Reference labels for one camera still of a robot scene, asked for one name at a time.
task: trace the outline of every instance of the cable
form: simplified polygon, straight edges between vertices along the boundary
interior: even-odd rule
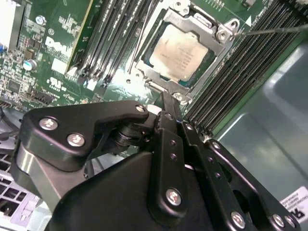
[[[287,28],[274,28],[269,30],[256,30],[248,32],[240,32],[235,34],[235,37],[239,36],[249,36],[249,35],[263,35],[263,34],[272,34],[272,33],[296,33],[308,30],[308,24],[296,27],[287,27]]]

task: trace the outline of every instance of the white label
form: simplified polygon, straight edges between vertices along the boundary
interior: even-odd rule
[[[308,219],[308,190],[304,186],[280,201],[280,203],[299,223]]]
[[[52,70],[57,71],[61,73],[62,75],[64,75],[66,68],[67,68],[67,64],[65,62],[62,62],[61,60],[54,58],[52,62],[52,66],[51,66]]]

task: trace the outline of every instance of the silver screw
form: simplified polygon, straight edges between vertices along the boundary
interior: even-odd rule
[[[169,119],[169,120],[173,120],[173,117],[170,113],[166,113],[165,117],[167,117],[167,119]]]
[[[50,119],[50,118],[41,119],[39,122],[39,125],[42,129],[48,130],[48,131],[55,130],[58,127],[57,121],[55,121],[54,119]]]
[[[139,105],[136,106],[136,109],[138,110],[138,112],[145,112],[145,109]]]
[[[193,127],[190,124],[186,124],[186,127],[188,128],[188,130],[193,130]]]
[[[295,228],[295,224],[290,217],[284,216],[284,218],[293,228]]]
[[[218,144],[218,143],[216,143],[216,142],[213,142],[213,146],[214,146],[214,148],[216,148],[216,149],[220,149],[219,144]]]
[[[179,206],[182,202],[180,194],[174,189],[168,189],[166,191],[167,200],[174,206]]]
[[[274,218],[274,221],[276,222],[277,225],[279,225],[280,227],[284,227],[283,220],[279,215],[274,214],[273,218]]]
[[[220,30],[219,32],[217,32],[217,38],[220,41],[224,41],[226,39],[226,32],[224,30]]]
[[[67,137],[67,142],[73,147],[82,147],[85,144],[85,139],[78,134],[70,134]]]
[[[238,212],[231,212],[231,217],[237,227],[239,227],[240,229],[245,228],[246,224],[241,214],[239,214]]]

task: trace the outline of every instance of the dimm slot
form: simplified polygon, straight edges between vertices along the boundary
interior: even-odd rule
[[[284,39],[285,37],[286,35],[283,35],[283,36],[275,35],[272,38],[271,44],[269,44],[269,46],[273,45],[276,42],[276,39],[279,41],[282,41],[282,39]],[[272,63],[274,57],[276,57],[276,54],[273,55],[272,53],[268,54],[267,58],[264,58],[263,56],[261,56],[259,60],[257,60],[256,62],[257,69],[260,68],[261,66],[262,67],[268,66],[267,64]],[[200,122],[201,124],[205,125],[206,127],[208,127],[208,125],[211,125],[212,122],[217,118],[219,114],[221,114],[221,112],[225,109],[225,107],[228,106],[229,102],[231,102],[235,96],[236,97],[243,96],[243,92],[241,92],[242,89],[244,89],[244,92],[246,92],[246,90],[250,89],[250,86],[252,87],[253,82],[258,81],[259,78],[262,77],[260,75],[257,77],[254,77],[254,73],[256,72],[256,70],[253,70],[252,68],[248,70],[247,72],[248,72],[248,74],[246,75],[247,77],[244,76],[244,78],[242,78],[240,82],[233,85],[232,89],[230,89],[228,94],[224,96],[224,100],[223,102],[219,104],[218,108],[216,108],[215,110],[211,110],[211,114],[208,115],[208,118],[210,119],[201,121]]]
[[[90,72],[93,72],[94,67],[97,64],[97,61],[98,61],[99,57],[101,56],[104,44],[107,41],[107,39],[110,37],[110,32],[112,31],[112,28],[114,27],[114,22],[115,22],[117,16],[119,15],[119,11],[120,11],[121,6],[122,6],[124,1],[126,1],[126,0],[116,1],[116,5],[112,9],[110,17],[108,18],[108,22],[104,26],[104,31],[102,33],[100,42],[97,46],[96,52],[94,53],[93,58],[91,59],[89,66],[87,67],[87,69],[89,69]]]
[[[277,18],[278,22],[275,25],[271,25],[272,27],[275,27],[276,25],[280,25],[282,21],[285,21],[289,17],[283,14],[280,14],[279,17]],[[261,58],[262,56],[259,55],[261,52],[262,48],[268,44],[270,41],[271,37],[273,37],[274,34],[268,34],[265,36],[260,36],[258,39],[255,40],[254,44],[248,52],[245,54],[245,61],[244,63],[239,63],[236,65],[236,69],[231,70],[226,77],[230,77],[229,81],[225,81],[223,84],[221,84],[217,89],[216,89],[216,94],[214,97],[209,97],[209,101],[207,102],[206,105],[210,105],[211,108],[204,107],[203,111],[201,112],[199,118],[196,118],[196,123],[202,123],[203,119],[210,113],[210,111],[213,109],[213,107],[219,102],[219,100],[224,96],[224,94],[231,88],[234,82],[237,81],[238,78],[242,76],[242,73],[246,72],[246,69],[250,66],[252,62],[254,62],[255,66],[255,59],[256,58]]]
[[[132,16],[132,13],[133,13],[134,9],[136,8],[136,6],[137,6],[137,2],[135,2],[134,4],[131,4],[129,6],[129,10],[125,14],[125,17],[124,17],[124,19],[122,20],[122,22],[119,26],[119,30],[117,31],[116,36],[114,37],[111,45],[109,46],[108,51],[107,51],[106,55],[104,56],[103,61],[99,64],[100,67],[97,68],[97,72],[94,73],[94,75],[95,75],[94,79],[100,79],[102,77],[102,74],[105,72],[108,63],[110,62],[110,58],[113,55],[119,40],[122,38],[123,32],[127,27],[127,23],[129,21],[129,18]]]
[[[134,25],[130,28],[129,35],[126,37],[125,41],[123,42],[122,48],[120,52],[117,54],[116,58],[114,59],[113,63],[111,64],[111,68],[109,69],[108,74],[106,75],[103,84],[101,85],[101,88],[104,91],[107,89],[108,85],[112,81],[114,75],[116,74],[116,71],[118,67],[121,64],[121,61],[123,59],[123,56],[125,55],[127,49],[129,48],[131,44],[131,39],[135,36],[137,29],[142,25],[142,19],[145,18],[148,8],[150,6],[150,1],[145,1],[146,4],[143,5],[142,9],[140,10],[140,13],[136,20],[134,21]],[[157,6],[158,2],[155,2],[153,4],[153,7],[151,9],[151,14],[153,13],[155,7]]]
[[[108,19],[110,19],[110,14],[112,12],[110,9],[114,8],[115,3],[116,0],[104,1],[104,4],[101,6],[102,11],[94,27],[92,36],[89,39],[87,48],[83,53],[84,58],[79,65],[80,69],[86,68],[91,63],[102,39],[102,35],[104,34],[106,25],[108,24]]]
[[[284,46],[290,45],[295,37],[296,37],[296,35],[293,35],[293,38],[291,38],[288,41],[285,41],[285,43],[283,45]],[[222,119],[234,108],[234,106],[237,105],[237,103],[241,100],[242,96],[247,94],[252,87],[253,87],[253,84],[250,85],[250,86],[247,86],[245,89],[243,89],[241,94],[236,96],[235,99],[232,100],[232,103],[225,109],[225,113],[220,114],[219,117],[216,118],[215,122],[213,122],[212,124],[209,124],[209,125],[205,125],[205,127],[210,126],[210,129],[213,130],[222,121]]]
[[[290,15],[286,15],[285,11],[290,12],[284,4],[278,1],[274,2],[254,26],[253,30],[299,26],[304,24],[304,22],[297,23],[298,20],[296,19],[287,21]],[[232,110],[232,107],[251,90],[254,86],[254,82],[262,79],[263,74],[271,64],[274,63],[276,57],[283,52],[283,49],[275,48],[286,47],[295,37],[296,34],[282,34],[244,38],[233,56],[226,62],[220,72],[204,90],[197,102],[192,106],[187,114],[187,118],[196,125],[213,129],[224,116]],[[271,52],[268,52],[268,49],[265,49],[265,47],[270,47]],[[245,58],[244,63],[238,65],[243,58]],[[251,62],[254,62],[254,68],[250,65]],[[224,77],[226,81],[221,81],[219,77]],[[216,93],[215,97],[209,97],[209,93],[212,93],[211,96]]]
[[[265,14],[263,17],[258,21],[258,23],[252,28],[252,30],[260,30],[264,26],[264,24],[268,24],[268,22],[271,20],[271,15],[272,14],[277,14],[279,8],[278,7],[278,2],[275,1],[271,4],[271,6],[266,10]],[[239,44],[237,47],[237,50],[235,53],[232,55],[232,57],[226,62],[226,64],[222,67],[218,75],[212,80],[212,82],[207,86],[207,88],[204,90],[204,92],[201,94],[199,99],[197,99],[195,104],[191,107],[189,110],[187,117],[194,119],[196,115],[199,114],[200,110],[202,109],[201,107],[198,106],[198,104],[208,98],[209,91],[213,88],[216,88],[215,86],[221,84],[224,79],[221,79],[221,76],[227,76],[225,72],[231,71],[232,68],[234,68],[237,63],[241,60],[241,58],[244,57],[245,53],[249,49],[249,46],[253,45],[253,41],[256,40],[256,37],[249,36],[243,39],[243,41]]]

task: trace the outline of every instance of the green circuit board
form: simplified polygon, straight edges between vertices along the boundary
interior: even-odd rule
[[[115,4],[141,5],[146,0],[122,0]],[[129,58],[135,48],[142,22],[136,24],[136,33],[125,44],[127,49],[117,66],[115,75],[102,94],[98,81],[78,83],[80,72],[72,69],[78,65],[80,57],[87,49],[102,9],[110,0],[25,0],[23,21],[17,49],[0,53],[0,100],[9,102],[17,110],[102,101],[137,100],[153,103],[157,92],[147,88],[142,79],[132,77],[126,70]],[[241,30],[250,30],[266,10],[271,0],[194,0],[193,4],[225,23],[232,18],[240,21]],[[116,17],[124,17],[118,11]],[[125,36],[111,52],[106,62],[106,72],[110,71],[117,52],[124,46]],[[241,38],[234,41],[233,47]],[[105,43],[98,60],[107,54],[111,43]],[[25,60],[34,60],[37,67],[31,71],[23,67]]]

